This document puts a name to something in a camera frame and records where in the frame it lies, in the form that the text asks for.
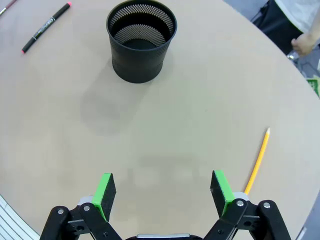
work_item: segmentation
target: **round table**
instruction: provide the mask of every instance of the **round table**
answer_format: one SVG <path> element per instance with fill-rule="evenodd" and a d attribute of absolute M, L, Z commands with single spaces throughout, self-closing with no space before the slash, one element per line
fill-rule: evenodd
<path fill-rule="evenodd" d="M 162 0 L 178 23 L 163 68 L 128 83 L 113 71 L 106 30 L 119 2 L 74 0 L 26 54 L 66 2 L 17 1 L 1 16 L 2 196 L 41 233 L 52 207 L 73 209 L 112 172 L 110 222 L 123 239 L 204 237 L 218 219 L 212 170 L 243 191 L 270 127 L 249 198 L 275 201 L 294 239 L 320 183 L 320 101 L 308 83 L 221 0 Z"/>

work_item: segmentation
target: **black marker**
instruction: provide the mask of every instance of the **black marker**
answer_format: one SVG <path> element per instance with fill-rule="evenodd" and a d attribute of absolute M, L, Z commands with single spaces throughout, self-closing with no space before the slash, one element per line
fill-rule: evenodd
<path fill-rule="evenodd" d="M 59 11 L 57 11 L 50 19 L 33 35 L 33 37 L 27 42 L 22 48 L 22 52 L 25 54 L 26 51 L 35 43 L 35 41 L 65 12 L 70 8 L 71 2 L 68 1 Z"/>

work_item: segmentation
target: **green object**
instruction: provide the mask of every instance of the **green object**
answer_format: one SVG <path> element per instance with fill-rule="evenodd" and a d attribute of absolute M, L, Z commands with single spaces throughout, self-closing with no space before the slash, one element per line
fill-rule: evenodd
<path fill-rule="evenodd" d="M 92 204 L 100 211 L 106 221 L 109 221 L 115 195 L 116 187 L 113 174 L 104 173 L 93 196 Z"/>
<path fill-rule="evenodd" d="M 312 89 L 315 91 L 315 93 L 319 96 L 319 78 L 307 78 L 306 79 L 309 83 L 309 85 L 312 87 Z"/>
<path fill-rule="evenodd" d="M 235 200 L 235 195 L 231 190 L 231 187 L 228 183 L 227 178 L 222 170 L 214 171 L 218 184 L 220 185 L 220 189 L 222 191 L 224 197 L 224 208 L 222 214 L 227 210 L 228 205 Z"/>

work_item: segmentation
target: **black mesh cup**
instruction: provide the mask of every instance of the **black mesh cup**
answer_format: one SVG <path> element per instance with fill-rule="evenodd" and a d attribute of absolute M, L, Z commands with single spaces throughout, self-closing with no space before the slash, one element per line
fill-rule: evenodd
<path fill-rule="evenodd" d="M 159 74 L 177 21 L 157 1 L 129 0 L 111 11 L 106 29 L 116 74 L 130 83 L 145 83 Z"/>

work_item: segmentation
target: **red pen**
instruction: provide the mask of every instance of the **red pen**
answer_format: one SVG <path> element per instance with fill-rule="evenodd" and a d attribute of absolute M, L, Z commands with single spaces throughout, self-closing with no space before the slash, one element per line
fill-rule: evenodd
<path fill-rule="evenodd" d="M 2 9 L 2 10 L 0 11 L 0 16 L 1 16 L 2 14 L 4 14 L 4 12 L 7 11 L 7 9 L 10 8 L 11 5 L 14 4 L 16 1 L 17 1 L 17 0 L 12 0 L 11 2 L 9 2 L 9 3 L 4 7 L 4 9 Z"/>

